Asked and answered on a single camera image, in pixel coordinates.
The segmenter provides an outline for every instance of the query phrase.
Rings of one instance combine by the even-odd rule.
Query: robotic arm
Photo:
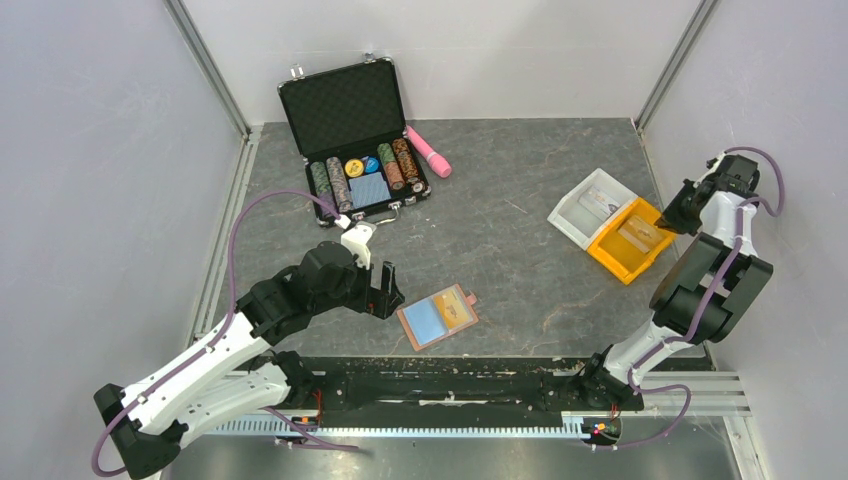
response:
[[[312,373],[294,352],[247,375],[224,379],[233,369],[305,329],[312,317],[337,307],[385,319],[404,301],[395,284],[394,266],[383,263],[381,288],[371,287],[368,239],[375,226],[359,222],[341,244],[323,242],[308,251],[299,266],[255,284],[236,302],[226,334],[210,347],[222,321],[170,363],[121,388],[108,384],[94,395],[109,424],[133,401],[133,408],[111,437],[131,478],[152,475],[204,432],[269,405],[299,406],[312,392]],[[186,360],[198,356],[183,369]],[[150,397],[142,392],[171,376]]]
[[[699,180],[684,181],[656,223],[695,238],[654,292],[653,318],[627,340],[593,355],[574,378],[572,386],[592,407],[641,409],[637,390],[645,374],[674,352],[724,339],[772,275],[772,265],[757,257],[751,241],[757,208],[747,200],[759,182],[757,163],[722,154],[707,167]],[[721,271],[731,255],[729,267]],[[720,287],[701,308],[707,284],[716,276]],[[690,332],[693,320],[697,328]]]

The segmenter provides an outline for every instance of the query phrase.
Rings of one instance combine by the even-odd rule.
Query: black case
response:
[[[381,143],[406,139],[397,74],[389,58],[367,59],[361,64],[298,77],[281,83],[277,92],[297,149],[303,155],[306,180],[313,195],[315,184],[309,169],[312,162],[338,157],[344,164],[351,158],[377,157],[377,146]],[[351,210],[346,215],[358,221],[430,196],[430,183],[421,157],[406,140],[424,190],[415,193],[409,184],[397,191],[389,189],[390,199]],[[378,171],[385,181],[382,163]],[[332,217],[322,218],[318,205],[313,203],[313,209],[319,225],[333,225]]]

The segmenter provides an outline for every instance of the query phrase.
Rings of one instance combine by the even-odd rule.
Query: white wall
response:
[[[761,211],[754,226],[775,274],[715,348],[741,373],[776,479],[842,478],[848,467],[846,20],[841,0],[724,0],[646,132],[666,201],[732,145],[766,149],[783,167],[786,210]],[[758,190],[776,199],[766,165]]]
[[[186,0],[252,124],[276,86],[362,60],[397,62],[407,118],[631,117],[697,0]]]
[[[0,478],[89,479],[94,392],[183,347],[239,138],[160,1],[4,2],[0,65]]]

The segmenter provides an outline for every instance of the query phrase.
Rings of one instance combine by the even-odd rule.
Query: yellow tray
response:
[[[637,215],[653,225],[660,218],[661,213],[644,199],[637,198],[618,214],[586,249],[592,258],[607,267],[607,270],[625,285],[629,285],[633,279],[647,270],[657,259],[657,255],[671,245],[675,237],[674,233],[657,228],[661,239],[648,252],[642,252],[619,233],[619,229],[625,222]]]

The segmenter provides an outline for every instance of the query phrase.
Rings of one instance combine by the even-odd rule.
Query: gray stone surface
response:
[[[657,194],[639,140],[626,119],[430,120],[412,123],[452,163],[427,172],[430,199],[402,209],[370,243],[375,265],[397,266],[409,302],[454,283],[479,298],[480,322],[418,355],[588,356],[626,338],[650,317],[648,300],[674,262],[670,251],[624,286],[546,218],[601,167],[649,202]],[[287,124],[262,133],[247,201],[276,189],[306,189]],[[341,231],[315,224],[311,203],[277,197],[257,205],[236,244],[239,295],[297,264]],[[218,316],[226,311],[227,287]],[[316,317],[281,349],[301,355],[414,355],[396,316],[347,310]],[[703,350],[692,349],[701,355]]]

